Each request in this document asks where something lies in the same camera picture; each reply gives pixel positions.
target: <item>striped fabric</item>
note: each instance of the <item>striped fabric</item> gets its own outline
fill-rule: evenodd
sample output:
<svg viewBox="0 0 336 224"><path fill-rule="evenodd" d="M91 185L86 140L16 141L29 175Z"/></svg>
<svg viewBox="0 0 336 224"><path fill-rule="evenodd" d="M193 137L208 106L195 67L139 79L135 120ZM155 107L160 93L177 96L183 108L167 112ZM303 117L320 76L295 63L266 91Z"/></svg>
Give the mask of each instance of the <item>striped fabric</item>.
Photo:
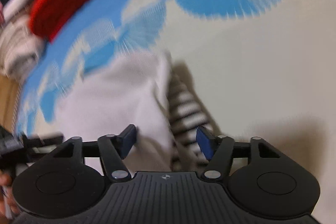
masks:
<svg viewBox="0 0 336 224"><path fill-rule="evenodd" d="M201 172L208 164L199 145L196 142L196 130L204 126L212 131L209 119L202 111L194 95L188 91L187 86L173 73L168 94L170 126L174 135L175 144L172 153L172 170L194 170ZM183 149L190 155L189 164L185 166L182 161L186 155L181 154Z"/></svg>

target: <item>round black pad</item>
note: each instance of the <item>round black pad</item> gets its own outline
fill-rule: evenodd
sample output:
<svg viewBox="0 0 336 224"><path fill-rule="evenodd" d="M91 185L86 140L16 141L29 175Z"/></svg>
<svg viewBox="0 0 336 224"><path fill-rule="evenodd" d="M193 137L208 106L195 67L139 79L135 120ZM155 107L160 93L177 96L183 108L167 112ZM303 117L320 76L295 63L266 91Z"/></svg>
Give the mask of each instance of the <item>round black pad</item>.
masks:
<svg viewBox="0 0 336 224"><path fill-rule="evenodd" d="M195 172L137 172L113 183L79 215L45 219L22 213L12 224L319 224L309 215L290 220L260 218L241 209L220 183Z"/></svg>
<svg viewBox="0 0 336 224"><path fill-rule="evenodd" d="M99 172L66 158L36 163L13 183L13 195L21 210L44 218L81 213L98 202L104 189Z"/></svg>
<svg viewBox="0 0 336 224"><path fill-rule="evenodd" d="M40 176L36 187L45 194L62 194L71 190L76 183L74 176L61 172L51 172Z"/></svg>
<svg viewBox="0 0 336 224"><path fill-rule="evenodd" d="M258 178L258 186L266 193L273 195L285 195L293 191L296 181L290 175L280 172L269 172Z"/></svg>
<svg viewBox="0 0 336 224"><path fill-rule="evenodd" d="M287 219L311 213L320 196L315 177L292 160L253 161L229 178L232 197L250 213Z"/></svg>

